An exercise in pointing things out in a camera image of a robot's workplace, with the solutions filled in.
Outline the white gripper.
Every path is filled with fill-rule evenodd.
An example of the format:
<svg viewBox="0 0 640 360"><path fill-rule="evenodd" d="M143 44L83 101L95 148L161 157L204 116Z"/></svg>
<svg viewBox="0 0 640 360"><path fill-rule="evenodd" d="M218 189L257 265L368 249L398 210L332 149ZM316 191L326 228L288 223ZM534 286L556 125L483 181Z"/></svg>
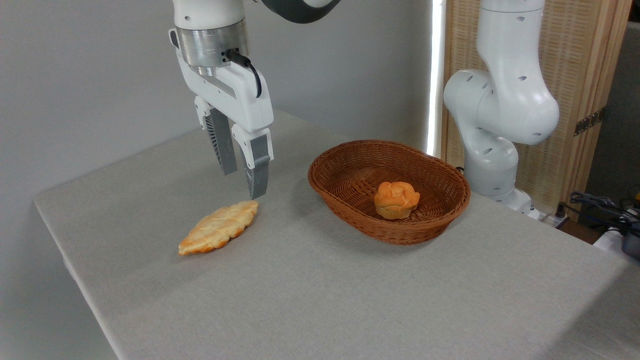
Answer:
<svg viewBox="0 0 640 360"><path fill-rule="evenodd" d="M199 75L174 50L188 88L197 96L194 105L199 124L206 131L224 175L238 170L233 138L241 150L251 199L268 188L269 163L274 159L271 132L274 110L265 77L258 71L262 92L253 71L237 63L216 67L215 75ZM237 124L231 128L229 119Z"/></svg>

